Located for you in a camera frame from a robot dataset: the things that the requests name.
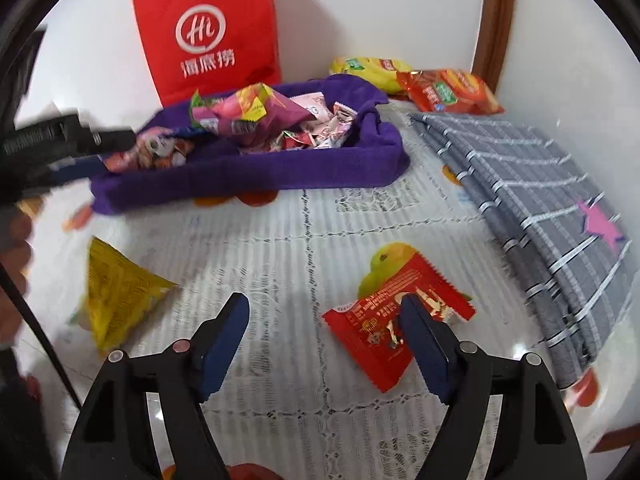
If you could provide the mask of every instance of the yellow triangular package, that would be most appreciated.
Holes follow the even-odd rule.
[[[119,346],[147,312],[176,286],[127,260],[109,244],[93,238],[89,247],[88,293],[82,309],[98,350]]]

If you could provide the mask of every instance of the red snack package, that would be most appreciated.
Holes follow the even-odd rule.
[[[402,341],[400,302],[415,293],[436,320],[451,311],[469,320],[476,310],[421,254],[416,253],[377,292],[347,310],[331,309],[322,317],[351,356],[382,393],[395,386],[414,358]]]
[[[314,147],[316,143],[314,138],[308,132],[288,132],[283,131],[284,138],[282,140],[283,150],[301,150],[307,146]]]
[[[486,83],[464,70],[398,72],[396,79],[423,112],[473,115],[504,112]]]

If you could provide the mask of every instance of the screw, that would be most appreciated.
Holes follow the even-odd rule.
[[[527,354],[527,363],[533,366],[539,366],[542,364],[542,359],[538,354]]]
[[[472,343],[471,341],[463,341],[460,343],[460,349],[465,354],[475,354],[478,351],[478,345],[476,343]]]
[[[171,348],[174,349],[174,352],[181,354],[191,348],[191,342],[188,339],[178,339],[178,341],[171,345]]]
[[[118,361],[122,361],[124,357],[124,352],[122,350],[114,350],[109,354],[109,361],[111,363],[117,363]]]

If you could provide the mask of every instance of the white lace bedspread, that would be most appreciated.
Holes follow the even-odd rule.
[[[53,193],[36,225],[28,300],[81,397],[102,358],[88,333],[67,321],[86,286],[92,235],[181,285],[129,338],[126,349],[134,356],[189,338],[233,291],[249,297],[250,325],[238,354],[222,390],[203,405],[228,464],[259,463],[286,480],[415,477],[445,407],[428,393],[415,363],[398,386],[380,394],[321,319],[332,306],[354,300],[371,256],[393,241],[415,246],[474,298],[478,314],[453,326],[458,338],[501,356],[537,351],[550,366],[500,247],[462,188],[443,176],[437,157],[406,126],[400,113],[406,106],[381,107],[401,129],[412,158],[408,172],[384,189],[283,191],[260,208],[238,199],[214,208],[180,202],[96,217],[72,234],[61,225],[89,198],[88,186]],[[638,369],[632,331],[624,323],[616,330],[596,363],[606,386],[599,401],[573,414],[585,452]],[[22,332],[17,349],[23,369],[42,382],[47,431],[62,457],[77,412],[31,332]],[[615,376],[608,365],[613,360]],[[168,466],[172,457],[155,396],[150,409],[161,465]],[[472,479],[484,478],[498,415],[499,399],[492,399]]]

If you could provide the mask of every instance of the gray plaid blanket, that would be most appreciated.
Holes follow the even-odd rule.
[[[638,266],[620,215],[536,128],[498,116],[412,118],[502,244],[538,316],[558,386],[570,386],[631,304]]]

